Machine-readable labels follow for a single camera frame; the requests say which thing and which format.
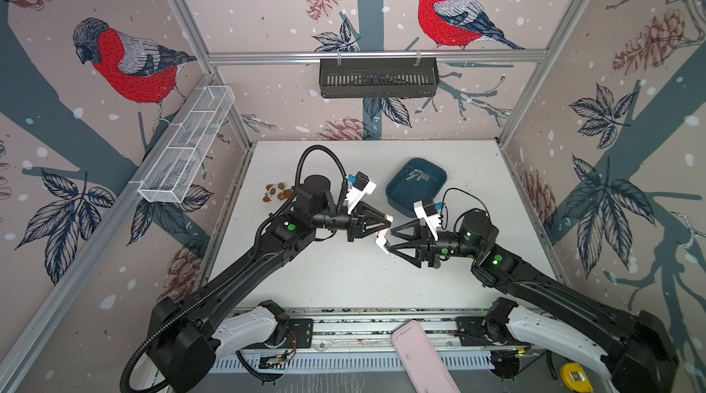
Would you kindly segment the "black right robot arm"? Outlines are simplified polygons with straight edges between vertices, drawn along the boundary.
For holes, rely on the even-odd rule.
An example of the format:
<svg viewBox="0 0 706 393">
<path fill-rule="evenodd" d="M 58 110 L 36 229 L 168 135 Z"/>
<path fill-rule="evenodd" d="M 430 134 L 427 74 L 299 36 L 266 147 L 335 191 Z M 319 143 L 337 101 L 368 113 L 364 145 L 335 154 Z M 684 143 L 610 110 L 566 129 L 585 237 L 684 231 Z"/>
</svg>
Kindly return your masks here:
<svg viewBox="0 0 706 393">
<path fill-rule="evenodd" d="M 471 209 L 458 227 L 441 231 L 441 209 L 431 200 L 418 201 L 416 220 L 390 230 L 400 242 L 378 242 L 417 267 L 471 259 L 473 276 L 501 294 L 472 336 L 560 354 L 619 392 L 673 389 L 680 361 L 661 319 L 645 310 L 634 315 L 612 308 L 543 274 L 496 243 L 498 228 L 487 210 Z"/>
</svg>

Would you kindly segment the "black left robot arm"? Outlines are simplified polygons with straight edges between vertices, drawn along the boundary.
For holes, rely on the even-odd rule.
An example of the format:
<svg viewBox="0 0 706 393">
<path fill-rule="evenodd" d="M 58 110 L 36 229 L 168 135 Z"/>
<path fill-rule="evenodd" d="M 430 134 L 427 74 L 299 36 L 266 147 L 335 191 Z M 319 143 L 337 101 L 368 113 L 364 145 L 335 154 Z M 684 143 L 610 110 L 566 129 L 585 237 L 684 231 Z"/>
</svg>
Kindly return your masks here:
<svg viewBox="0 0 706 393">
<path fill-rule="evenodd" d="M 303 165 L 315 151 L 336 156 L 323 145 L 303 152 L 292 195 L 257 227 L 246 253 L 182 301 L 166 297 L 153 308 L 147 337 L 122 371 L 120 391 L 133 390 L 132 373 L 142 356 L 147 356 L 164 378 L 151 391 L 171 387 L 175 392 L 188 392 L 221 357 L 255 343 L 281 343 L 289 316 L 277 303 L 264 301 L 236 317 L 231 314 L 233 309 L 270 275 L 317 242 L 320 229 L 343 231 L 353 242 L 391 227 L 386 214 L 363 200 L 376 188 L 367 174 L 342 174 L 338 196 L 332 196 L 327 177 L 314 174 L 303 178 Z"/>
</svg>

